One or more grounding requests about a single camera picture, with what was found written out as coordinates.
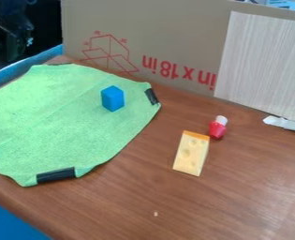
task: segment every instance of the yellow cheese toy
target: yellow cheese toy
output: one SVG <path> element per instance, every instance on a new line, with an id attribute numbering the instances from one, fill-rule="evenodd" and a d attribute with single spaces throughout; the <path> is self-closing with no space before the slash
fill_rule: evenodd
<path id="1" fill-rule="evenodd" d="M 184 131 L 172 169 L 200 176 L 207 156 L 209 140 L 208 136 Z"/>

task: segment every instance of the blue cube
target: blue cube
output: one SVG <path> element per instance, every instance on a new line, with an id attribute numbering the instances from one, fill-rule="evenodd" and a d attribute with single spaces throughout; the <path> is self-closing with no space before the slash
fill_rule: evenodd
<path id="1" fill-rule="evenodd" d="M 110 86 L 101 91 L 102 105 L 111 112 L 124 107 L 124 92 L 116 86 Z"/>

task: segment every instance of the light wood board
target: light wood board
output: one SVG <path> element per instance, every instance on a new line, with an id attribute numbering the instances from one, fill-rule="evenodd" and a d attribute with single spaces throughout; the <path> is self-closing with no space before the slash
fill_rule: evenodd
<path id="1" fill-rule="evenodd" d="M 295 120 L 295 21 L 231 12 L 214 96 Z"/>

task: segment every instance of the green cloth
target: green cloth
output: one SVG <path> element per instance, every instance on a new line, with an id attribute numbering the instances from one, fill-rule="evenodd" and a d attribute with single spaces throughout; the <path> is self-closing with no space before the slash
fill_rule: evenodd
<path id="1" fill-rule="evenodd" d="M 110 112 L 100 91 L 115 85 L 125 106 Z M 145 94 L 151 85 L 77 65 L 32 67 L 0 89 L 0 173 L 19 185 L 37 174 L 75 168 L 90 172 L 121 151 L 154 117 L 160 104 Z"/>

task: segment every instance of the cardboard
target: cardboard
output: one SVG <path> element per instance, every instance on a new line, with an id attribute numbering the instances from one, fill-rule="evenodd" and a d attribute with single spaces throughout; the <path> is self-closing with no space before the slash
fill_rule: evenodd
<path id="1" fill-rule="evenodd" d="M 227 0 L 62 0 L 65 54 L 212 96 L 232 10 L 295 20 Z"/>

